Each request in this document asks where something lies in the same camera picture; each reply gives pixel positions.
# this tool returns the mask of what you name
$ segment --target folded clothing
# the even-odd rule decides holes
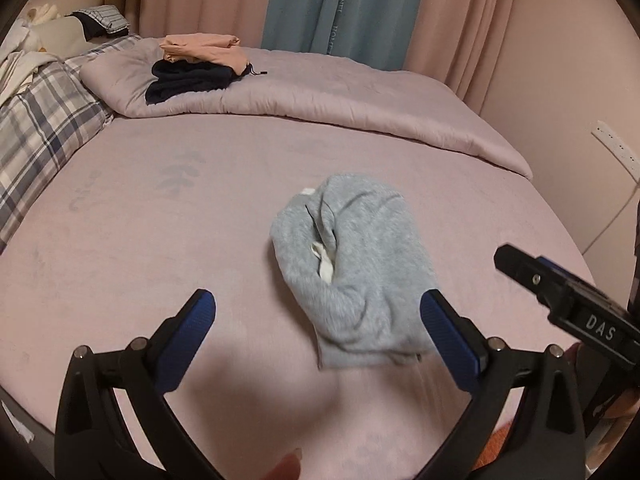
[[[158,80],[153,81],[146,89],[146,103],[162,103],[169,97],[185,92],[221,90],[249,72],[251,65],[247,65],[244,72],[236,75],[231,67],[208,61],[189,63],[186,60],[170,62],[161,59],[151,68],[151,73]]]
[[[175,34],[165,37],[160,48],[167,61],[209,61],[230,66],[236,75],[241,75],[249,65],[240,40],[228,34]]]
[[[434,346],[420,298],[437,288],[404,198],[354,174],[299,194],[271,227],[285,282],[316,329],[319,367],[408,364]],[[334,263],[319,275],[317,243]]]
[[[87,7],[72,12],[70,16],[80,20],[87,41],[100,36],[119,38],[129,33],[129,22],[114,5]]]

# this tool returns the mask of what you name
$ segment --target striped cloth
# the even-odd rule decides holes
[[[34,75],[27,91],[0,107],[0,254],[56,173],[113,118],[80,82],[80,67],[138,39],[118,38],[83,56],[52,62]]]
[[[92,20],[95,20],[107,31],[107,34],[116,34],[125,28],[129,28],[129,22],[115,5],[87,7],[86,9],[76,10],[76,12],[86,14]]]

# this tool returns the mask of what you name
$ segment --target screw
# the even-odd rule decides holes
[[[137,337],[129,345],[132,350],[142,350],[146,348],[146,337]]]
[[[507,343],[504,342],[504,339],[499,337],[490,337],[486,340],[489,344],[489,348],[499,352],[500,350],[504,350],[507,348]]]
[[[564,355],[564,350],[562,350],[558,345],[549,345],[548,350],[553,357],[562,357]]]
[[[76,359],[82,359],[88,351],[89,349],[86,346],[81,345],[74,350],[74,357]]]

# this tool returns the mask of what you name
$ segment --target electrical outlet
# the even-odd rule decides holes
[[[591,133],[606,146],[636,182],[640,181],[640,158],[625,144],[624,140],[602,121],[598,121]]]

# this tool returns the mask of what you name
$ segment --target stack of clothes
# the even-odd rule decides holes
[[[178,34],[164,38],[160,48],[164,57],[151,69],[158,80],[146,90],[147,104],[162,103],[185,92],[224,89],[253,73],[235,36]]]

